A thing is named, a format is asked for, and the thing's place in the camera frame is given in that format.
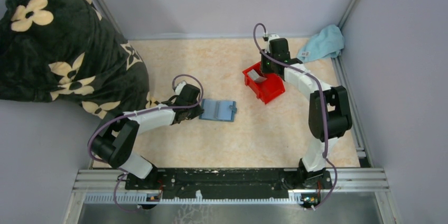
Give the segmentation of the teal card holder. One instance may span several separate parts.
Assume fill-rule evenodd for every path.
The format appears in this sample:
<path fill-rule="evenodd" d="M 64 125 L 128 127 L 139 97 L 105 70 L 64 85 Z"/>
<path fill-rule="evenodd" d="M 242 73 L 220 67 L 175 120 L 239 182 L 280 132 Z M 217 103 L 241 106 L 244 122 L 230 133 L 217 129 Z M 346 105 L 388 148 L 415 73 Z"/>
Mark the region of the teal card holder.
<path fill-rule="evenodd" d="M 204 112 L 199 119 L 217 122 L 234 122 L 238 110 L 237 103 L 232 100 L 203 99 L 201 107 Z"/>

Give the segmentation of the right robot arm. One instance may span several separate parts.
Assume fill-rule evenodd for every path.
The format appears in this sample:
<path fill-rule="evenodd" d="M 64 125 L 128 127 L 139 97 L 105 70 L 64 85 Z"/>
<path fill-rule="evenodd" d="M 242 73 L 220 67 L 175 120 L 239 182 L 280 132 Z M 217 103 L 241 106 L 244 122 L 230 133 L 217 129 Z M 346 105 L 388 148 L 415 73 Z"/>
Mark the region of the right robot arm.
<path fill-rule="evenodd" d="M 295 87 L 309 101 L 308 125 L 314 139 L 298 165 L 300 186 L 311 188 L 323 176 L 330 151 L 352 127 L 348 92 L 315 76 L 303 62 L 292 58 L 288 41 L 277 34 L 263 37 L 262 73 L 273 73 Z"/>

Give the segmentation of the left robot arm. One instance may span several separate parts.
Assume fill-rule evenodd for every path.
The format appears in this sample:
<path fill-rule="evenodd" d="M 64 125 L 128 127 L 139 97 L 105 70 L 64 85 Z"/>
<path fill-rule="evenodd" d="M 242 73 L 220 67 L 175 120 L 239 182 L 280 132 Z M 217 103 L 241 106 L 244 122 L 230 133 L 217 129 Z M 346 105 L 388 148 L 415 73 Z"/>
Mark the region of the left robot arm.
<path fill-rule="evenodd" d="M 106 116 L 89 141 L 92 155 L 114 169 L 134 175 L 144 188 L 154 188 L 158 183 L 157 168 L 133 152 L 136 138 L 149 130 L 200 116 L 202 90 L 182 81 L 174 88 L 174 96 L 155 107 Z"/>

